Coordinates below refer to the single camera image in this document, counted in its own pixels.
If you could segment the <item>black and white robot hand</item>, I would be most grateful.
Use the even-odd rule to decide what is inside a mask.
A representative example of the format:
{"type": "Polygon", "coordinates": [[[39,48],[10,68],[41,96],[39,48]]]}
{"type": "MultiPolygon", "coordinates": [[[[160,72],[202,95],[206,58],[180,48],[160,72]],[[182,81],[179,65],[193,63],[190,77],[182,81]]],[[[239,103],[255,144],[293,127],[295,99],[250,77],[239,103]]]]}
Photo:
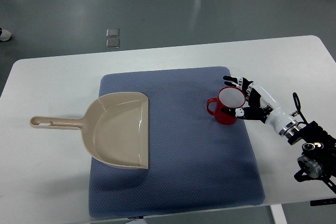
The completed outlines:
{"type": "Polygon", "coordinates": [[[244,108],[223,108],[224,113],[242,120],[261,121],[272,126],[280,136],[287,138],[299,132],[299,123],[292,115],[285,113],[280,103],[259,84],[244,77],[223,76],[223,79],[228,87],[240,89],[248,103],[248,106],[244,108]]]}

